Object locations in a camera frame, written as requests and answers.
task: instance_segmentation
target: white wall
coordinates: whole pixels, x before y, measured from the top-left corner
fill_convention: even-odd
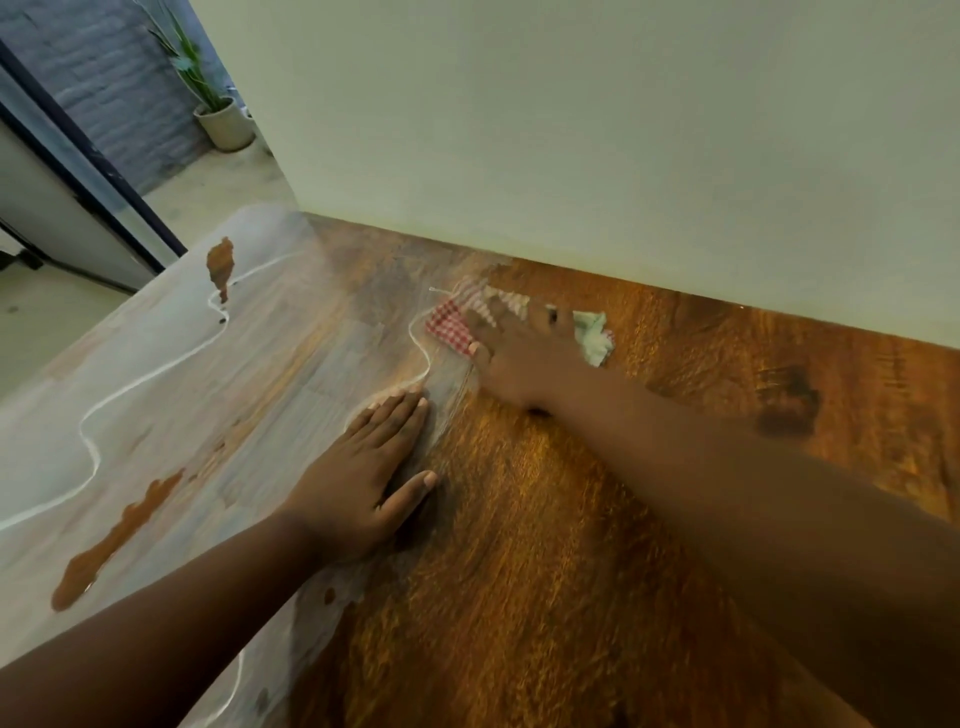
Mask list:
[[[960,347],[960,4],[194,0],[309,211]]]

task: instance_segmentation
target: gray painted wood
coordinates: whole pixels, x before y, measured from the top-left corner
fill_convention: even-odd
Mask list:
[[[305,216],[276,206],[238,211],[0,406],[0,522],[83,483],[92,463],[78,422],[91,406],[223,329],[207,251],[223,236],[233,280],[230,321],[209,347],[93,414],[85,435],[102,453],[89,485],[65,503],[0,532],[0,664],[168,573],[261,518],[374,392],[422,370],[407,324],[493,255]],[[455,408],[468,363],[415,329],[433,359],[426,380],[436,441]],[[408,466],[416,467],[416,462]],[[148,484],[184,469],[154,517],[101,570],[70,609],[50,596],[70,558],[100,541]],[[291,666],[315,654],[343,607],[362,596],[369,565],[325,570],[307,594],[309,636],[291,638],[288,603],[221,675],[185,725],[256,725],[266,688],[275,704]]]

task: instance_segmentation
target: cleaning rag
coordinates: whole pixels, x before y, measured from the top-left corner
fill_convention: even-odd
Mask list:
[[[487,300],[496,296],[521,320],[527,319],[529,296],[510,291],[501,291],[487,285],[485,279],[464,279],[457,285],[453,295],[434,308],[426,319],[426,330],[446,343],[456,352],[469,356],[469,346],[473,343],[470,329],[464,313],[474,310],[491,326],[495,326],[493,316],[487,307]],[[599,367],[613,351],[613,333],[604,328],[607,314],[589,311],[574,311],[574,335],[584,359],[588,364]]]

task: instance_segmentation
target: gray brick wall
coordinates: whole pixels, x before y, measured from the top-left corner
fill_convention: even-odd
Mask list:
[[[184,5],[172,7],[207,45]],[[2,0],[0,37],[140,194],[210,149],[132,0]]]

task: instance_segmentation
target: door frame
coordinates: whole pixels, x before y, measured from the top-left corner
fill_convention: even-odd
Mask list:
[[[24,93],[33,101],[34,104],[43,112],[47,118],[56,126],[67,140],[83,155],[87,161],[100,173],[100,175],[113,187],[114,190],[124,199],[124,201],[153,229],[157,237],[177,256],[186,255],[186,247],[173,234],[173,232],[163,223],[157,214],[149,205],[137,194],[136,190],[124,179],[116,167],[110,164],[103,154],[94,146],[93,142],[77,126],[76,122],[70,118],[63,107],[57,103],[50,93],[43,88],[40,82],[27,70],[16,55],[11,51],[6,43],[0,39],[0,68],[5,70],[13,81],[20,86]],[[124,226],[114,214],[104,205],[89,189],[81,182],[47,147],[27,128],[23,122],[17,118],[10,109],[0,102],[0,123],[5,124],[11,132],[20,138],[20,140],[33,152],[39,160],[46,165],[60,180],[66,184],[74,194],[77,202],[91,215],[98,218],[111,232],[113,232],[128,250],[155,274],[162,273],[165,266],[148,251],[143,244]],[[20,235],[14,235],[25,248],[33,253],[37,253],[39,248],[22,239]],[[40,257],[46,260],[52,258],[40,252]],[[72,266],[58,263],[63,268],[72,270],[75,273],[81,273],[92,279],[99,279],[99,282],[108,282],[116,286],[115,282],[104,281],[97,276],[91,276],[86,271],[78,271]]]

